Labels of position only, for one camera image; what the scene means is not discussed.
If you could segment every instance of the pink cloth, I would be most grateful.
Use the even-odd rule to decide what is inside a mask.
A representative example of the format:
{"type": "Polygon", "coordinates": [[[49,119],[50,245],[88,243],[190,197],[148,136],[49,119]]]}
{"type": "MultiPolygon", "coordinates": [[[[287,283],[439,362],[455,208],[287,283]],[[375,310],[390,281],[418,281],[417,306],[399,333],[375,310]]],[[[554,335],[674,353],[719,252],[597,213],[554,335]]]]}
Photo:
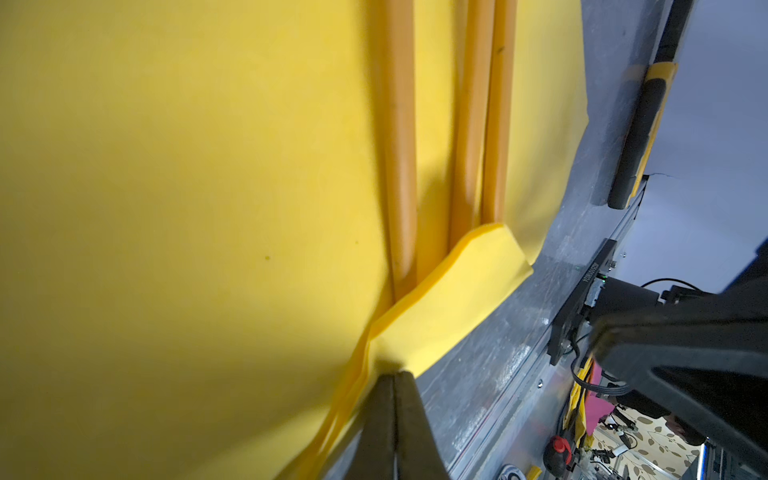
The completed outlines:
{"type": "MultiPolygon", "coordinates": [[[[592,367],[592,377],[590,378],[589,383],[599,385],[602,372],[603,369],[597,362],[595,362],[592,367]]],[[[594,430],[598,427],[600,419],[613,411],[613,403],[599,399],[595,396],[594,392],[589,392],[589,395],[584,401],[584,414],[587,417],[587,435],[592,435],[594,430]]]]}

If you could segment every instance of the yellow cloth pile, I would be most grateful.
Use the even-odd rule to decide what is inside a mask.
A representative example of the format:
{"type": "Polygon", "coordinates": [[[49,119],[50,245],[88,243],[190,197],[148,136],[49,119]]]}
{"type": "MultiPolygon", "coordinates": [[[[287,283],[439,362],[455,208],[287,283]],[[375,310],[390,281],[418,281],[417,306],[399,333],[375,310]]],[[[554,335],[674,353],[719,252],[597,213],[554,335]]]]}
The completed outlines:
{"type": "Polygon", "coordinates": [[[587,123],[580,8],[519,2],[506,227],[449,254],[466,5],[415,3],[421,283],[392,306],[365,2],[6,2],[2,471],[315,475],[324,419],[530,274],[587,123]]]}

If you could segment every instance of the orange stick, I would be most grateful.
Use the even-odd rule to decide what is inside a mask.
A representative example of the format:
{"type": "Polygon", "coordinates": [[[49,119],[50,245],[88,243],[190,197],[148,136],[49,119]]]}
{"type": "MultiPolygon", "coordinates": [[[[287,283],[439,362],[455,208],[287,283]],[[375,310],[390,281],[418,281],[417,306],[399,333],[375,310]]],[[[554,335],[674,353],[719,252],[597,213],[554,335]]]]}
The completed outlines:
{"type": "Polygon", "coordinates": [[[517,0],[496,0],[481,223],[504,221],[517,7],[517,0]]]}
{"type": "Polygon", "coordinates": [[[383,5],[383,108],[389,258],[395,301],[416,286],[416,133],[413,0],[383,5]]]}
{"type": "Polygon", "coordinates": [[[494,0],[470,0],[462,93],[458,100],[450,247],[478,223],[478,183],[493,44],[494,0]]]}

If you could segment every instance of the white wall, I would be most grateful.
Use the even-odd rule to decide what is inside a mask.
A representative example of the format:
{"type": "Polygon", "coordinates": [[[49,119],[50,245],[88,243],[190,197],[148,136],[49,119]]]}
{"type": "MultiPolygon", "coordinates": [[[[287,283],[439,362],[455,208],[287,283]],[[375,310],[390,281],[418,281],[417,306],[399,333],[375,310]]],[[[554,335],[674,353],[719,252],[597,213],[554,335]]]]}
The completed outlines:
{"type": "Polygon", "coordinates": [[[695,6],[617,278],[719,292],[768,236],[767,25],[766,0],[695,6]]]}

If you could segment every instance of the metal table surface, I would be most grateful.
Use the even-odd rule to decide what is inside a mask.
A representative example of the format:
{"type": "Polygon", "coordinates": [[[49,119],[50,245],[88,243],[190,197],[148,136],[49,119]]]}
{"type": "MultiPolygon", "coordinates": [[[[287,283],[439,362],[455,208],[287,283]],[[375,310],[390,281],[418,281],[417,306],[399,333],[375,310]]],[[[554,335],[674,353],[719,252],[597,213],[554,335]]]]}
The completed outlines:
{"type": "MultiPolygon", "coordinates": [[[[509,403],[513,398],[530,395],[531,381],[538,383],[539,375],[552,379],[548,378],[551,386],[541,390],[547,392],[547,401],[534,402],[549,409],[536,411],[551,417],[554,428],[566,393],[564,385],[570,379],[561,367],[559,373],[555,367],[545,368],[540,353],[552,318],[602,241],[614,232],[624,215],[624,211],[609,208],[606,199],[668,9],[669,1],[664,0],[582,1],[590,120],[560,212],[534,265],[534,273],[417,379],[435,442],[453,478],[491,478],[488,473],[498,466],[478,470],[483,458],[475,457],[487,456],[488,451],[488,445],[482,444],[499,442],[500,435],[506,435],[502,445],[519,444],[509,437],[521,433],[519,430],[524,427],[520,425],[525,424],[525,419],[518,421],[520,425],[510,432],[505,431],[509,428],[502,428],[492,439],[488,438],[488,423],[498,414],[495,411],[502,407],[500,402],[509,403]],[[558,382],[563,385],[559,390],[552,386],[558,382]]],[[[529,399],[528,405],[534,403],[529,399]]],[[[543,449],[538,440],[531,439],[531,445],[534,453],[543,449]]],[[[326,478],[343,477],[355,446],[355,441],[348,445],[326,478]]],[[[508,458],[506,453],[494,457],[508,458]]]]}

